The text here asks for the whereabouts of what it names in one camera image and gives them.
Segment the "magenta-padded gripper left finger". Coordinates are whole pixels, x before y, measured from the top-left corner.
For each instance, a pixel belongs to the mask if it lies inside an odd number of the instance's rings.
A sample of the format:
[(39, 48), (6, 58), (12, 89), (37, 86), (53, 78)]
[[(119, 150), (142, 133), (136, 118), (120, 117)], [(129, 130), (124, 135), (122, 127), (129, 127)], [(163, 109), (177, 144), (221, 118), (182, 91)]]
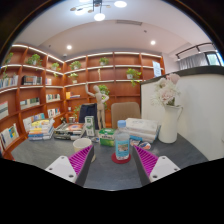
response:
[(79, 186), (85, 184), (91, 160), (94, 156), (94, 146), (90, 145), (71, 156), (59, 156), (46, 171), (59, 176)]

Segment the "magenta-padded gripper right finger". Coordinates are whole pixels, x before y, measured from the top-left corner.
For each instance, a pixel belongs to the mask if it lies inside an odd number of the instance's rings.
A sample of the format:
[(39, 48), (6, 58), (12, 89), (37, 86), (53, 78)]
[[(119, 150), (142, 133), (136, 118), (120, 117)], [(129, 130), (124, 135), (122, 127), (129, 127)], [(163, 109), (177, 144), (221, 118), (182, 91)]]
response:
[(180, 170), (168, 157), (157, 157), (139, 146), (134, 147), (133, 158), (143, 186)]

